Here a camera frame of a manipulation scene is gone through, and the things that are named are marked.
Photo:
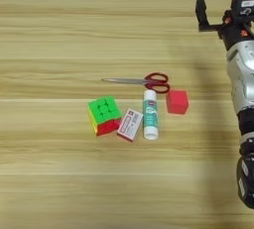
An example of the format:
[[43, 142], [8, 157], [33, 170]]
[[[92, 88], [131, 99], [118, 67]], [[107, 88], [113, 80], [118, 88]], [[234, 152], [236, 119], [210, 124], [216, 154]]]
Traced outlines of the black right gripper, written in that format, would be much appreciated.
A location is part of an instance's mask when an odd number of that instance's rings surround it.
[[218, 36], [223, 40], [225, 48], [229, 51], [234, 45], [244, 41], [254, 40], [249, 31], [242, 24], [234, 24], [229, 10], [224, 12], [222, 25], [210, 25], [206, 16], [206, 4], [204, 0], [196, 0], [195, 15], [198, 20], [200, 32], [218, 31]]

